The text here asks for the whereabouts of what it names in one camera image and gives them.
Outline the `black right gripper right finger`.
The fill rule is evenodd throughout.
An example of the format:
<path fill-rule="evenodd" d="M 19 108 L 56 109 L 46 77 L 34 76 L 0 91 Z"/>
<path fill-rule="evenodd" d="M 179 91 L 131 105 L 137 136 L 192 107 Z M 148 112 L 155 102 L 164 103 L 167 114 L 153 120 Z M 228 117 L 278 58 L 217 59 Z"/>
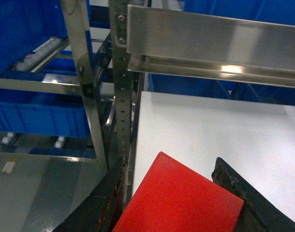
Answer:
<path fill-rule="evenodd" d="M 244 201 L 235 232 L 295 232 L 295 222 L 218 157 L 211 175 L 217 185 Z"/>

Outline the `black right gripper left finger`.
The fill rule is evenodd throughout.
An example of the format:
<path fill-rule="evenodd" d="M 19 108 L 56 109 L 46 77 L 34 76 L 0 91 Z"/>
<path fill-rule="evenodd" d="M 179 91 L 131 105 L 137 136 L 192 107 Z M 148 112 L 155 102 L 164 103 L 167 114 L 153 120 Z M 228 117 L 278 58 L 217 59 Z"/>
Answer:
<path fill-rule="evenodd" d="M 125 203 L 126 169 L 125 159 L 119 158 L 90 195 L 54 231 L 112 231 Z"/>

